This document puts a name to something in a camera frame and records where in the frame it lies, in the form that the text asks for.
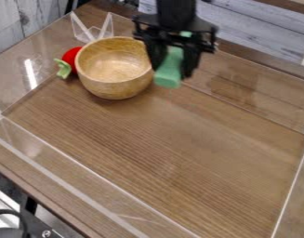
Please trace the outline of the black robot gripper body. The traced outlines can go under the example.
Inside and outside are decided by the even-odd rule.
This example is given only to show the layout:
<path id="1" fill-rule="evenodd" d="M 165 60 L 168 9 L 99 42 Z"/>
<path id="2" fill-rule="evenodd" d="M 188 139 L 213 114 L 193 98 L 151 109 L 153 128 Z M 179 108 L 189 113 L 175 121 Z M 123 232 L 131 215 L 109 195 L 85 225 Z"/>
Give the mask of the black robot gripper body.
<path id="1" fill-rule="evenodd" d="M 147 46 L 193 45 L 201 52 L 216 50 L 216 33 L 219 27 L 195 17 L 188 24 L 169 27 L 159 22 L 156 14 L 139 14 L 132 18 L 135 24 L 133 38 Z"/>

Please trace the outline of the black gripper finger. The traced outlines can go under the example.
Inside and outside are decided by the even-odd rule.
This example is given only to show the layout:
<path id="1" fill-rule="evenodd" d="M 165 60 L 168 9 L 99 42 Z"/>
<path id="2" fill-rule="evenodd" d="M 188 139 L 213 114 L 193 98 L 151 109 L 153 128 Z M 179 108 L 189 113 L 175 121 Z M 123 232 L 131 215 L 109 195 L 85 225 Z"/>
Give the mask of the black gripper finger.
<path id="1" fill-rule="evenodd" d="M 143 42 L 145 44 L 152 69 L 156 70 L 167 55 L 168 47 L 153 32 L 143 33 Z"/>
<path id="2" fill-rule="evenodd" d="M 183 66 L 181 73 L 185 78 L 192 76 L 193 70 L 199 66 L 201 56 L 201 36 L 192 35 L 183 46 Z"/>

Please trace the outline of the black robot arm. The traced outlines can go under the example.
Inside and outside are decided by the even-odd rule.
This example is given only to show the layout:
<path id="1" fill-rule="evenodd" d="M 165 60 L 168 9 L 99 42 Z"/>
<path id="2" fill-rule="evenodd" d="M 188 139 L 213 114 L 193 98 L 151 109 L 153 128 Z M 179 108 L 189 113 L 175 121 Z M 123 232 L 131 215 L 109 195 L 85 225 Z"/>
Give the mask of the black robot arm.
<path id="1" fill-rule="evenodd" d="M 180 78 L 192 76 L 203 53 L 216 51 L 219 27 L 196 15 L 196 0 L 155 0 L 156 12 L 132 18 L 133 38 L 147 48 L 152 69 L 164 65 L 169 48 L 181 50 L 177 63 Z"/>

